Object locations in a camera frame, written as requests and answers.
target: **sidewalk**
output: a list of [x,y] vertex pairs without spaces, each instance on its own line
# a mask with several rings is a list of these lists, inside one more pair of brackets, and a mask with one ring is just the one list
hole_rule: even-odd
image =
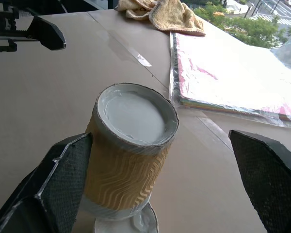
[[[249,8],[252,6],[250,2],[247,2],[246,5],[247,5]],[[249,12],[248,12],[246,18],[251,17],[251,14],[253,13],[254,9],[255,9],[255,8],[252,7],[252,8],[249,10]],[[245,11],[244,13],[241,13],[241,14],[225,14],[225,16],[226,16],[226,17],[229,17],[229,18],[233,18],[233,17],[244,17],[244,16],[246,15],[246,13],[247,13],[247,11]]]

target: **brown table surface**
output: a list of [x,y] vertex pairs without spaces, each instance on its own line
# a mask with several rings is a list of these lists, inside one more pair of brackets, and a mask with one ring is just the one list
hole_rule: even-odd
[[[17,52],[0,53],[0,207],[52,144],[84,132],[105,87],[132,82],[168,96],[169,35],[114,10],[90,14],[45,16],[64,33],[65,50],[18,42]],[[30,21],[17,24],[25,29]],[[141,65],[129,48],[152,66]],[[160,232],[266,232],[243,188],[227,132],[261,133],[291,150],[291,129],[195,110],[179,110],[179,118],[151,197]],[[73,232],[92,228],[93,217],[79,211]]]

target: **beige towel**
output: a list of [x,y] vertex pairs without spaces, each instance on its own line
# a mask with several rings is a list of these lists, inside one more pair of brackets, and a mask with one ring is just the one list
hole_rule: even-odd
[[180,0],[119,0],[116,10],[126,11],[128,18],[150,20],[163,32],[205,35],[203,22]]

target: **street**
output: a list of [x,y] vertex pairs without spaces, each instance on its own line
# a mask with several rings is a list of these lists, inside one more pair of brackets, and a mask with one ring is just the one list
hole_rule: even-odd
[[[252,19],[262,18],[266,21],[272,21],[274,14],[272,14],[278,0],[249,0],[250,3],[257,6],[257,15]],[[275,13],[280,17],[278,21],[279,29],[288,29],[291,27],[291,6],[287,6],[282,0],[279,2],[275,9]]]

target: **crosswalk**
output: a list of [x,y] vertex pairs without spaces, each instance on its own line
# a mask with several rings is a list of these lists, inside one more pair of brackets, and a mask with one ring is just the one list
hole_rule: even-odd
[[[271,22],[273,20],[272,16],[262,15],[262,14],[257,14],[254,17],[251,17],[251,19],[253,19],[253,20],[257,20],[258,18],[262,18],[262,19],[269,21],[269,22]],[[291,19],[281,18],[280,20],[278,20],[278,23],[291,26]]]
[[276,45],[275,43],[271,43],[272,44],[272,49],[277,49],[277,48],[280,48],[283,43],[282,42],[279,42],[278,45]]

